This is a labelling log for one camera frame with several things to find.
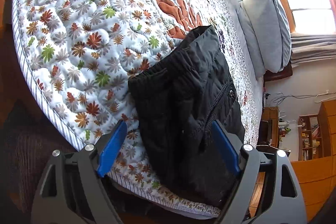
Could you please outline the floral quilted bedspread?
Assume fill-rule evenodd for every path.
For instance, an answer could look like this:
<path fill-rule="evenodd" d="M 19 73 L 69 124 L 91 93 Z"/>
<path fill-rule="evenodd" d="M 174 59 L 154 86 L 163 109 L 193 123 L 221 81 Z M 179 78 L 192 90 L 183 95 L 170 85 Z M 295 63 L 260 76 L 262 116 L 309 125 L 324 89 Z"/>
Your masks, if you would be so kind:
<path fill-rule="evenodd" d="M 199 25 L 213 25 L 238 94 L 245 141 L 258 139 L 251 82 L 224 0 L 13 0 L 19 65 L 41 110 L 76 149 L 123 119 L 127 136 L 109 172 L 121 188 L 193 218 L 217 207 L 179 197 L 152 171 L 143 146 L 132 77 L 159 62 Z"/>

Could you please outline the grey curtain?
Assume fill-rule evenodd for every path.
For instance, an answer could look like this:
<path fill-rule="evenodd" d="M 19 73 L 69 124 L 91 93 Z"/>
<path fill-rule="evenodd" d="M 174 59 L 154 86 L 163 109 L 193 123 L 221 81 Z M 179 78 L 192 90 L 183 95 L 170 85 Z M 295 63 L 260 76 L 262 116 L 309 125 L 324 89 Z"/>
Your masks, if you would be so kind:
<path fill-rule="evenodd" d="M 291 65 L 297 67 L 314 61 L 335 60 L 335 34 L 291 34 Z"/>

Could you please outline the wooden bookshelf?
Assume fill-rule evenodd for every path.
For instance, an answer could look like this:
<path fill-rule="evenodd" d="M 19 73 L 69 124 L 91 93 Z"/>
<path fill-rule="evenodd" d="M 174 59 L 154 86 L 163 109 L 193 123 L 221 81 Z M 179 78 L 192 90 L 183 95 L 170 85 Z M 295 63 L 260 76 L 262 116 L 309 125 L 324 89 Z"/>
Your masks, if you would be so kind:
<path fill-rule="evenodd" d="M 323 157 L 322 133 L 317 114 L 302 115 L 298 119 L 298 160 L 307 161 Z"/>

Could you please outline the lower grey pillow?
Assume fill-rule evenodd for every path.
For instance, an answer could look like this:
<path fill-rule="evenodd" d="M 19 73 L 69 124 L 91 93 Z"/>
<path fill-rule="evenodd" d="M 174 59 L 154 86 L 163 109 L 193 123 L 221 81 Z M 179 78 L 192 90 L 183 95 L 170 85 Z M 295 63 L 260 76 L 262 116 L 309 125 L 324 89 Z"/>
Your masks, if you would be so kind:
<path fill-rule="evenodd" d="M 249 16 L 245 10 L 243 2 L 242 1 L 239 2 L 239 5 L 240 7 L 237 11 L 237 15 L 240 22 L 240 26 L 245 36 L 248 52 L 255 71 L 255 76 L 256 78 L 260 78 L 263 77 L 266 72 L 266 69 L 264 67 L 264 61 L 261 56 L 256 34 L 254 32 Z"/>

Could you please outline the wooden side cabinet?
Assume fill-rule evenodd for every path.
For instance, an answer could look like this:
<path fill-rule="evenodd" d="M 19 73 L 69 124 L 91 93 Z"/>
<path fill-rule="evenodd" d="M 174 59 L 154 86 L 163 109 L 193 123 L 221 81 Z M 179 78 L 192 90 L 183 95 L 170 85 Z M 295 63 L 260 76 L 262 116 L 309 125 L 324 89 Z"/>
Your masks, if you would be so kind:
<path fill-rule="evenodd" d="M 263 109 L 259 126 L 258 145 L 269 144 L 278 148 L 280 141 L 278 115 L 278 107 L 265 107 Z"/>

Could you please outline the white bed sheet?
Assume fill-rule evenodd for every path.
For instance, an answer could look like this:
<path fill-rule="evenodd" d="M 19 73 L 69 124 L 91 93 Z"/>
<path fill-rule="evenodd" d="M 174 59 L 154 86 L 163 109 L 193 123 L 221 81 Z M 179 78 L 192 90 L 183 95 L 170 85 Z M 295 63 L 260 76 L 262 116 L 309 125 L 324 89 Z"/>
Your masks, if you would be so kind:
<path fill-rule="evenodd" d="M 240 5 L 242 0 L 224 0 L 230 12 L 231 18 L 235 25 L 237 36 L 241 45 L 242 52 L 244 54 L 244 60 L 247 67 L 248 75 L 251 82 L 252 89 L 252 101 L 255 103 L 257 120 L 261 121 L 263 112 L 263 86 L 264 80 L 262 77 L 255 75 L 254 66 L 251 60 L 250 53 L 247 46 L 247 36 L 244 34 L 242 26 L 246 26 L 249 23 L 248 17 L 244 15 L 243 9 Z"/>

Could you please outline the black pants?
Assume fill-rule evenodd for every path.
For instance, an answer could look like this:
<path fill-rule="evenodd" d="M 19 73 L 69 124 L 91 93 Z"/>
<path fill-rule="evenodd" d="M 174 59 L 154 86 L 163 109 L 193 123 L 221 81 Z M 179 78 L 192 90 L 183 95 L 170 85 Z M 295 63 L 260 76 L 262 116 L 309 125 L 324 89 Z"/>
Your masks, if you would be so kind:
<path fill-rule="evenodd" d="M 222 205 L 235 181 L 213 140 L 220 121 L 242 139 L 234 82 L 212 26 L 191 30 L 159 63 L 128 82 L 139 132 L 162 185 L 179 197 Z"/>

